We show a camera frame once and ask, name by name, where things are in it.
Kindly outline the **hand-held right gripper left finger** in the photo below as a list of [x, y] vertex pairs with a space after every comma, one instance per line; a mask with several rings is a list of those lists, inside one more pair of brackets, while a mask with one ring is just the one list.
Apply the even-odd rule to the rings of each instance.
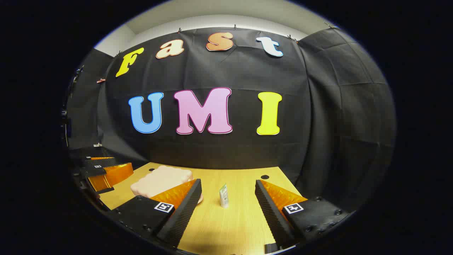
[[138, 195], [106, 215], [143, 239], [176, 248], [201, 195], [202, 181], [194, 179], [151, 198]]

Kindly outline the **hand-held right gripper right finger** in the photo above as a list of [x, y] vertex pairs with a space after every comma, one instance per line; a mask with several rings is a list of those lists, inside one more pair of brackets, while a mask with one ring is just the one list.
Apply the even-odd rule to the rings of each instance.
[[265, 245], [267, 254], [315, 242], [351, 216], [322, 197], [310, 200], [264, 180], [256, 181], [254, 193], [275, 240]]

